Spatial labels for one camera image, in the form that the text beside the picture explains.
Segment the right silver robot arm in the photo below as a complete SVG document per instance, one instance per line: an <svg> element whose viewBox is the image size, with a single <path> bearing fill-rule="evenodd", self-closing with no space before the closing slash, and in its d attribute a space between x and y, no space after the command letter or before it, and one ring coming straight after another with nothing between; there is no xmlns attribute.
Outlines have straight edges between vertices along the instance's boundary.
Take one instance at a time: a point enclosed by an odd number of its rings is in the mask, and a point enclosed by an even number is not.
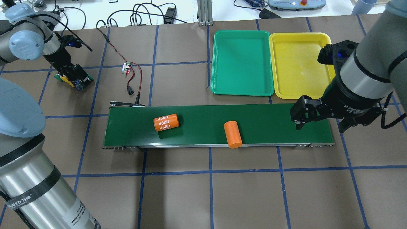
<svg viewBox="0 0 407 229"><path fill-rule="evenodd" d="M318 100L303 95L290 109L291 120L301 130L306 123L341 119L340 133L359 124L370 125L381 116L381 128L400 123L406 114L386 124L394 92L406 108L407 68L406 1L391 0L360 43L345 40L325 45L317 61L332 65L335 77Z"/></svg>

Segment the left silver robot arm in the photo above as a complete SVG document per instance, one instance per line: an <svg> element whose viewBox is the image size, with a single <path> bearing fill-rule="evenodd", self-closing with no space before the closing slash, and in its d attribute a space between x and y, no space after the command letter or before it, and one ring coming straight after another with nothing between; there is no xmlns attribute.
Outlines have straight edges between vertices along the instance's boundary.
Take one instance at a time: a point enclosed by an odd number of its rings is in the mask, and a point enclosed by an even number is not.
<svg viewBox="0 0 407 229"><path fill-rule="evenodd" d="M60 36L57 15L4 0L10 27L1 32L1 65L44 57L61 81L81 90L92 81L71 62L66 46L85 45L74 32ZM46 120L38 102L1 78L1 197L29 229L100 229L101 225L43 151Z"/></svg>

